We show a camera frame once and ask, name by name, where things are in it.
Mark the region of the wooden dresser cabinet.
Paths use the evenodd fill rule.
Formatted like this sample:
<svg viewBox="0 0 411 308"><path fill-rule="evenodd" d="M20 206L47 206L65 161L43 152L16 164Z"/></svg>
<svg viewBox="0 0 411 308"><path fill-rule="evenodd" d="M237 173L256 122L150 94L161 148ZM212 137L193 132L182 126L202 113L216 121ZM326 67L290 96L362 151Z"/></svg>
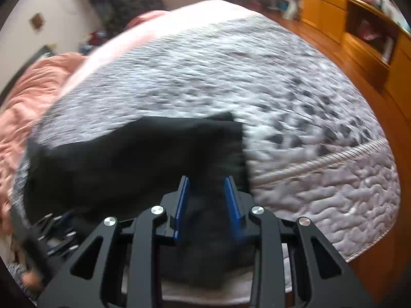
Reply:
<svg viewBox="0 0 411 308"><path fill-rule="evenodd" d="M300 0L301 21L341 45L410 120L410 32L362 0Z"/></svg>

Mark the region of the pink fleece blanket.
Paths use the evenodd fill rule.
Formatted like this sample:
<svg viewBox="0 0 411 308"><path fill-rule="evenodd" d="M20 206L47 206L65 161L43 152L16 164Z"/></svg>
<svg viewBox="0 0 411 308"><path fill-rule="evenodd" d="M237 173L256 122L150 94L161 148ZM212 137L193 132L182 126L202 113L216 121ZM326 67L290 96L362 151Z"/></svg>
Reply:
<svg viewBox="0 0 411 308"><path fill-rule="evenodd" d="M1 107L1 235L12 233L9 217L13 176L26 138L40 116L63 92L66 81L87 59L69 52L41 58L21 75Z"/></svg>

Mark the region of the dark wooden headboard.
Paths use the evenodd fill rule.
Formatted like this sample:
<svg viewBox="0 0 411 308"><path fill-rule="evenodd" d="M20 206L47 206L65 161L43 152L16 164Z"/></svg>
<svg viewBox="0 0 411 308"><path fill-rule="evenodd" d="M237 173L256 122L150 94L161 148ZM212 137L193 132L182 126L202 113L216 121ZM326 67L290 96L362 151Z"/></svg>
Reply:
<svg viewBox="0 0 411 308"><path fill-rule="evenodd" d="M13 89L17 80L32 64L34 64L39 59L48 58L51 56L55 56L55 52L52 49L50 49L47 45L44 45L37 52L35 52L35 54L33 54L32 57L30 57L30 59L28 59L28 61L25 62L23 66L21 66L21 68L9 80L6 87L1 91L0 104L4 103L6 97L8 96L9 92L11 92L11 90Z"/></svg>

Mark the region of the black pants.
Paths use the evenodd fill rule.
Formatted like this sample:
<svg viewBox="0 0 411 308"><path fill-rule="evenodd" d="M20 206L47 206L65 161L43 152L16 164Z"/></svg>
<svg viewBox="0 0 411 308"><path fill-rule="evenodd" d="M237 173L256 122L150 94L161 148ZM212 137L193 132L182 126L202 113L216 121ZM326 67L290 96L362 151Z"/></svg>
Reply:
<svg viewBox="0 0 411 308"><path fill-rule="evenodd" d="M89 223L137 217L190 181L182 237L160 250L163 278L218 289L250 266L253 249L231 231L224 181L249 191L242 125L230 113L208 118L143 117L84 142L49 148L28 141L24 210L31 223L75 211Z"/></svg>

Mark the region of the pink pillow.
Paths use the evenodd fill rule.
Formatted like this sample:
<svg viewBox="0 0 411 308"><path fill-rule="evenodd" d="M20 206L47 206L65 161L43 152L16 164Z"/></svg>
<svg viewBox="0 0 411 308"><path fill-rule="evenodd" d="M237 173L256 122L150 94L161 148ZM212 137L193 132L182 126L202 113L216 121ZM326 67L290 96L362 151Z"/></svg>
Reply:
<svg viewBox="0 0 411 308"><path fill-rule="evenodd" d="M124 30L129 30L133 27L136 27L140 24L143 24L144 22L154 20L156 18L159 18L161 16L164 16L168 13L168 11L164 10L158 10L158 11L149 11L143 14L140 14L136 17L134 17L132 20L130 20L127 25L125 26Z"/></svg>

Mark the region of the small wall frame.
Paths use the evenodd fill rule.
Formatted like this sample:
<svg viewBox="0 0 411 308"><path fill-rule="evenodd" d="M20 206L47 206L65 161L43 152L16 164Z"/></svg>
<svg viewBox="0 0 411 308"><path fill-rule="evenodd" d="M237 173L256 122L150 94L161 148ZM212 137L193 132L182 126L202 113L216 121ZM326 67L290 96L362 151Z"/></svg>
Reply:
<svg viewBox="0 0 411 308"><path fill-rule="evenodd" d="M33 30L39 32L42 30L43 26L45 25L45 18L43 17L42 13L36 13L29 20L29 23Z"/></svg>

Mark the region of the grey quilted bed cover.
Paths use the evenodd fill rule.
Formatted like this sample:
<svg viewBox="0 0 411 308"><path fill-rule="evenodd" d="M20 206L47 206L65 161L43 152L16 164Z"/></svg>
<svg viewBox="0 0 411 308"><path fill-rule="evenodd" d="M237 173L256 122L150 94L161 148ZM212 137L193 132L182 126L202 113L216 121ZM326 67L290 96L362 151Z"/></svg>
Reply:
<svg viewBox="0 0 411 308"><path fill-rule="evenodd" d="M262 15L167 35L104 63L59 99L30 136L54 147L143 116L243 125L256 199L309 216L347 260L395 225L400 184L376 116L342 71Z"/></svg>

